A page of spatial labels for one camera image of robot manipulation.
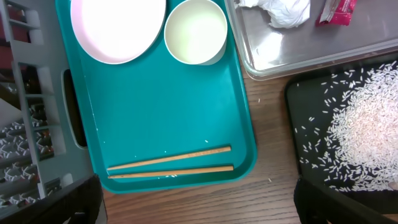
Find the plate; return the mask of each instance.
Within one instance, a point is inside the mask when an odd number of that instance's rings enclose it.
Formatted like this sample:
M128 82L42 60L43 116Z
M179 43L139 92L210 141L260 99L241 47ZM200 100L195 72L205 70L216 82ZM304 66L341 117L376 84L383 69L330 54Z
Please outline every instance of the plate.
M142 55L157 38L165 17L166 0L73 0L73 32L94 59L120 64Z

